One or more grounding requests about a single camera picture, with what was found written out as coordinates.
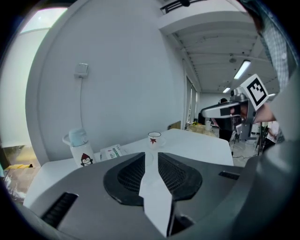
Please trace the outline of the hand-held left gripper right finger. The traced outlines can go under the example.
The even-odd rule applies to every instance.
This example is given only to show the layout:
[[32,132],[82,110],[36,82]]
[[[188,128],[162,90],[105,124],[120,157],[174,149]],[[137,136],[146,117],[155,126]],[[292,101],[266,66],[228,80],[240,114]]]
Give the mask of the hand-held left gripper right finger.
[[206,163],[158,153],[158,172],[172,195],[167,236],[191,227],[229,194],[242,167]]

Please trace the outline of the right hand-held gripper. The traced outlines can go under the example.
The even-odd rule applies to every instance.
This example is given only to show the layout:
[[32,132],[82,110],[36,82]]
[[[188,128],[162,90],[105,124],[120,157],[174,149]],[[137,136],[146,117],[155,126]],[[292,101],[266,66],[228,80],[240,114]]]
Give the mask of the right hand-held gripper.
[[201,115],[207,118],[231,118],[240,116],[240,105],[248,103],[247,118],[243,123],[253,123],[258,110],[269,98],[269,94],[257,74],[250,76],[239,87],[231,91],[230,102],[203,108]]

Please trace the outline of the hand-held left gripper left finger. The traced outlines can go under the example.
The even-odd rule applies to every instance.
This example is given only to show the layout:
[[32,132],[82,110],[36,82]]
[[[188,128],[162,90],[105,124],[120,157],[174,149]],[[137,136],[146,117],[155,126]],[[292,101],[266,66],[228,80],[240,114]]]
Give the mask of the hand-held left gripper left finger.
[[158,240],[139,196],[144,173],[143,152],[78,168],[39,197],[39,216],[81,240]]

